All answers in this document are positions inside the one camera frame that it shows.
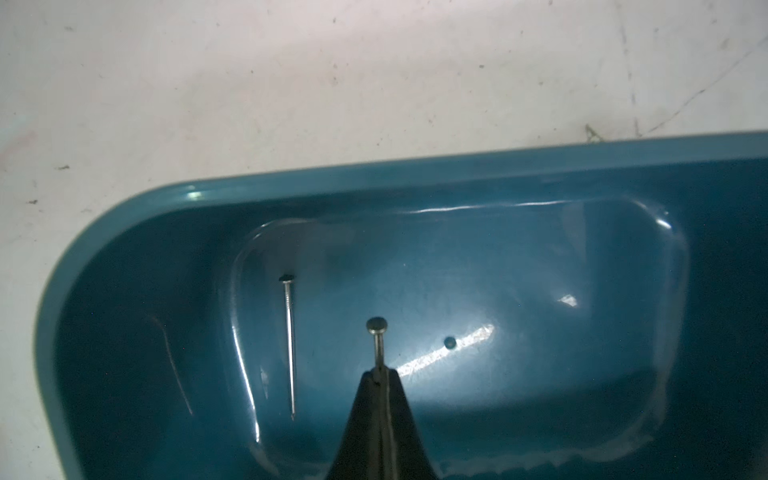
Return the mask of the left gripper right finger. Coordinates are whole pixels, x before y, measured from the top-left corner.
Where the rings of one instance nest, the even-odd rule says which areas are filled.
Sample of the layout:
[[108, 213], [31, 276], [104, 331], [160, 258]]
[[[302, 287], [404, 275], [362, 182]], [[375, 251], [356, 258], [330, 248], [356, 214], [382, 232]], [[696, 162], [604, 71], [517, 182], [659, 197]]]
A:
[[381, 442], [385, 479], [437, 479], [396, 370], [382, 375]]

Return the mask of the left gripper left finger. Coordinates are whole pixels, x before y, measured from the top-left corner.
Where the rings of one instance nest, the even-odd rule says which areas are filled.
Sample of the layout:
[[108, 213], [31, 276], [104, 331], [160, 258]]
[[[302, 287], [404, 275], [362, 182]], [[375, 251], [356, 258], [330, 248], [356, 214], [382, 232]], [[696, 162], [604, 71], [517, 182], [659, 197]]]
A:
[[380, 407], [381, 385], [371, 372], [365, 372], [327, 479], [383, 478]]

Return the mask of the steel nail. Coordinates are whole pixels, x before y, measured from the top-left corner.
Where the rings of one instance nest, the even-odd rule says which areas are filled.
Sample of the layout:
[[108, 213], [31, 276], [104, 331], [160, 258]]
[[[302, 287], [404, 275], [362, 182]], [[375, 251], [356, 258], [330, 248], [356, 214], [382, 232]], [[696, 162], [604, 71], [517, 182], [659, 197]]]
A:
[[375, 367], [385, 367], [384, 334], [388, 329], [388, 322], [383, 317], [373, 317], [366, 322], [367, 331], [373, 336]]
[[279, 278], [279, 281], [283, 285], [283, 291], [284, 291], [291, 420], [294, 420], [296, 418], [296, 413], [297, 413], [296, 354], [295, 354], [293, 295], [292, 295], [292, 286], [293, 286], [294, 280], [295, 280], [295, 277], [291, 274], [284, 274]]

